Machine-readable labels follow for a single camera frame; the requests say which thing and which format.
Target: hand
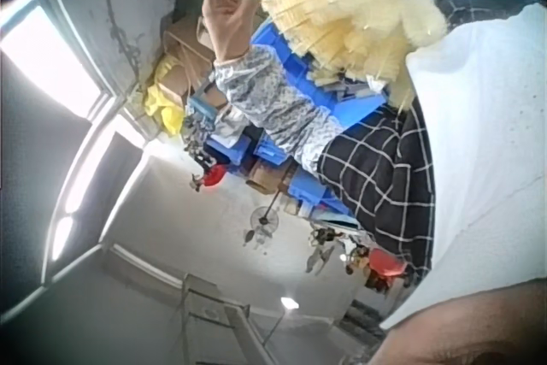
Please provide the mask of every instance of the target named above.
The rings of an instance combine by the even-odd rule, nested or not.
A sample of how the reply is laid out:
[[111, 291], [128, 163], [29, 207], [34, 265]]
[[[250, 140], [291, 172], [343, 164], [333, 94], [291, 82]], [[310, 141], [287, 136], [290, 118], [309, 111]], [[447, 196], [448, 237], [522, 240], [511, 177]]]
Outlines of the hand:
[[217, 62], [237, 59], [249, 50], [253, 16], [260, 0], [203, 0], [203, 23]]

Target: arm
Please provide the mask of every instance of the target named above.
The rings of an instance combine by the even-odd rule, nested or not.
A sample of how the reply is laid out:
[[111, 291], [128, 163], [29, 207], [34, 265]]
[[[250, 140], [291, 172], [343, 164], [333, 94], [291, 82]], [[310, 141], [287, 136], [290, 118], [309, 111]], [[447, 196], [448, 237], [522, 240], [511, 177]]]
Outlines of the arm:
[[325, 146], [344, 129], [325, 108], [287, 85], [283, 66], [267, 46], [252, 46], [243, 57], [216, 63], [216, 83], [230, 103], [287, 154], [317, 175]]

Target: window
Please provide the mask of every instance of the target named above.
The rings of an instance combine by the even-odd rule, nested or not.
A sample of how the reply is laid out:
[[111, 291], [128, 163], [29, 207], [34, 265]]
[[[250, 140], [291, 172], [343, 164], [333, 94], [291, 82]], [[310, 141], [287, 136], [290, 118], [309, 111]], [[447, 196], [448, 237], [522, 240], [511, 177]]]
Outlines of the window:
[[[2, 23], [30, 1], [12, 2]], [[8, 32], [0, 48], [39, 89], [79, 117], [88, 116], [101, 92], [41, 7]]]

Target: light fixture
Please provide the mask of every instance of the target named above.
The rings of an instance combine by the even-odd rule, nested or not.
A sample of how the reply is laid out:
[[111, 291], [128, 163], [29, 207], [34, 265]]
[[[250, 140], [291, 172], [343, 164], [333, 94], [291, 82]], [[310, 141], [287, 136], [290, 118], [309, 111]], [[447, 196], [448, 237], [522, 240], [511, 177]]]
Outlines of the light fixture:
[[62, 250], [65, 248], [68, 236], [70, 236], [70, 232], [72, 231], [73, 223], [74, 221], [71, 217], [64, 217], [57, 223], [55, 237], [53, 238], [53, 249], [51, 251], [51, 259], [53, 261], [59, 259]]
[[5, 25], [8, 21], [23, 10], [32, 0], [13, 0], [2, 7], [0, 11], [0, 26]]
[[281, 298], [281, 303], [283, 304], [283, 306], [292, 311], [293, 309], [298, 309], [300, 308], [300, 305], [292, 298], [288, 298], [288, 297], [282, 297]]
[[38, 88], [79, 117], [88, 116], [101, 92], [42, 8], [9, 31], [0, 48]]
[[84, 160], [81, 169], [74, 180], [70, 191], [68, 192], [67, 202], [65, 204], [65, 211], [71, 214], [79, 209], [79, 206], [84, 200], [85, 192], [91, 183], [91, 179], [99, 166], [99, 163], [104, 157], [106, 150], [110, 146], [110, 142], [114, 137], [115, 126], [114, 123], [110, 123], [91, 148], [89, 154]]

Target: standing fan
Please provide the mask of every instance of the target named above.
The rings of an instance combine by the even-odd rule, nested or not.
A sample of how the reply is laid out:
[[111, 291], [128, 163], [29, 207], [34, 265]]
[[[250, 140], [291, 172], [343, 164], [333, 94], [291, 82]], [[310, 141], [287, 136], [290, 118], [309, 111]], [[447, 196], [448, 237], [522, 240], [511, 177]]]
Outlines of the standing fan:
[[261, 234], [272, 238], [279, 226], [279, 217], [277, 211], [272, 209], [280, 191], [277, 191], [272, 202], [267, 207], [259, 207], [253, 211], [250, 216], [250, 231], [245, 234], [245, 243], [249, 243], [255, 237], [255, 234]]

